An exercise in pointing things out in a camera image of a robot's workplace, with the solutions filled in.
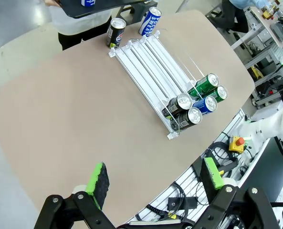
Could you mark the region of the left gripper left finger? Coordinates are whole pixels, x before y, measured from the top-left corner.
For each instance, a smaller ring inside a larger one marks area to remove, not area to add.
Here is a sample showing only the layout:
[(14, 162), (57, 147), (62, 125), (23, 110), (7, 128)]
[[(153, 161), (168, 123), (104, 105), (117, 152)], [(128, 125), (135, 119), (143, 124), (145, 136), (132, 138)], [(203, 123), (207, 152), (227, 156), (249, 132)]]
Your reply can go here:
[(109, 189), (109, 178), (105, 163), (95, 166), (84, 191), (67, 198), (50, 195), (46, 198), (36, 229), (70, 229), (75, 222), (83, 221), (90, 229), (114, 229), (115, 226), (102, 212)]

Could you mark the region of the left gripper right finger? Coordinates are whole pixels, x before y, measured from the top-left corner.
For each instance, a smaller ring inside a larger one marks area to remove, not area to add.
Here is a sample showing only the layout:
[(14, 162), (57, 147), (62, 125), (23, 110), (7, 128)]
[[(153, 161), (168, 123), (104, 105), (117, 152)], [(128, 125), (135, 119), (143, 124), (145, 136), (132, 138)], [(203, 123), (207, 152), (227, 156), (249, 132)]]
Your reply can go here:
[(217, 229), (230, 216), (237, 216), (245, 229), (279, 228), (271, 203), (261, 188), (242, 189), (225, 184), (211, 157), (202, 160), (200, 177), (209, 205), (196, 221), (196, 229)]

